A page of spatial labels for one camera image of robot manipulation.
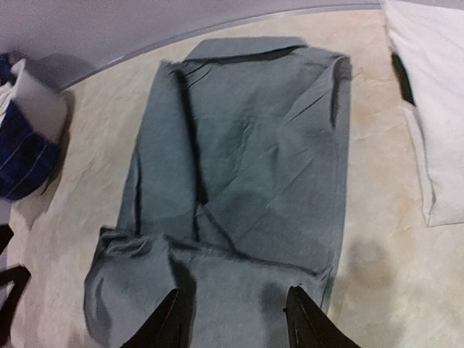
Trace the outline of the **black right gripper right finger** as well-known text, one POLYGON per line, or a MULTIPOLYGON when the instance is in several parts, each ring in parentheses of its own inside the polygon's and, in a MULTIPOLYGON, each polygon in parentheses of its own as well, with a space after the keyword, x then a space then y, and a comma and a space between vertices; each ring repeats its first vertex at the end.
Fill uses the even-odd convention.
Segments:
POLYGON ((289 288, 284 312, 291 348, 360 348, 331 322, 301 286, 289 288))

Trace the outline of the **grey garment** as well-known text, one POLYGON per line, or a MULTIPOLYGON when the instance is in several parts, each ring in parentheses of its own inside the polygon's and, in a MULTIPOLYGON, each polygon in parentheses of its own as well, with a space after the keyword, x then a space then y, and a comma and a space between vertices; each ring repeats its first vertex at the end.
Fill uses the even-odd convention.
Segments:
POLYGON ((328 307, 351 77, 348 55, 295 37, 207 39, 160 63, 85 279, 98 344, 122 346, 174 289, 188 347, 287 347, 291 286, 328 307))

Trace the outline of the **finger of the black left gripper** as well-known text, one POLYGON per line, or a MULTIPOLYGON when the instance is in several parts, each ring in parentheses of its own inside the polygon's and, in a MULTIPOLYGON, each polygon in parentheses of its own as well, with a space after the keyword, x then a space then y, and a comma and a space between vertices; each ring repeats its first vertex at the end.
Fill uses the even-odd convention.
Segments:
POLYGON ((1 288, 12 285, 7 298, 1 306, 2 334, 9 334, 11 332, 17 306, 30 278, 31 273, 24 265, 16 265, 1 271, 1 288))

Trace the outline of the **white garment in basket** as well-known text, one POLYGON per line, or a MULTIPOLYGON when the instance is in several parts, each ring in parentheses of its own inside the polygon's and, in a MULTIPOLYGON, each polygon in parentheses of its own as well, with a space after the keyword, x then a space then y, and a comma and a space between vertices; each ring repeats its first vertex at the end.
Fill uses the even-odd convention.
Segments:
POLYGON ((1 122, 6 116, 7 108, 15 92, 15 84, 24 67, 25 59, 12 64, 7 54, 1 55, 1 122))

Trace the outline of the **white and green raglan shirt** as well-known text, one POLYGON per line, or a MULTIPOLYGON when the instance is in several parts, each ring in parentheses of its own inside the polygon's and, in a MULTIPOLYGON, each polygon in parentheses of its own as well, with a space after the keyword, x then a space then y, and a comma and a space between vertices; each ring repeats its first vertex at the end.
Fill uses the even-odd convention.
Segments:
POLYGON ((384 1, 391 48, 406 72, 403 104, 429 226, 463 222, 463 11, 460 1, 384 1))

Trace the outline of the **blue plaid garment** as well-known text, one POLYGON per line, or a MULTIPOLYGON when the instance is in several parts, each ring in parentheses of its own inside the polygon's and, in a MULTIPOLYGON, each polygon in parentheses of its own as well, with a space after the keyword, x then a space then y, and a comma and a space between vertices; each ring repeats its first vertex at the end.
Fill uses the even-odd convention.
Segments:
POLYGON ((19 201, 48 180, 57 165, 59 144, 36 133, 11 100, 1 122, 1 198, 19 201))

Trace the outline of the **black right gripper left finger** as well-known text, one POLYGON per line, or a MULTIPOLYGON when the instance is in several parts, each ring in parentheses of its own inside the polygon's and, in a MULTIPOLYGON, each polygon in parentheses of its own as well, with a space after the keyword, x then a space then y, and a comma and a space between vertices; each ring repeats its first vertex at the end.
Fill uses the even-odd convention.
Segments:
POLYGON ((186 298, 173 289, 121 348, 182 348, 189 346, 186 298))

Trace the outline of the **white plastic laundry basket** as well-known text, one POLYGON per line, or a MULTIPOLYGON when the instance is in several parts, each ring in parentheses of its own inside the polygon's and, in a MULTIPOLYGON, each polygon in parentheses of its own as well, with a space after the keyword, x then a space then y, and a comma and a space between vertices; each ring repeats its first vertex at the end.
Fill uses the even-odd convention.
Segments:
POLYGON ((36 133, 58 144, 67 118, 64 98, 30 73, 26 59, 13 65, 12 72, 17 77, 12 87, 12 101, 36 133))

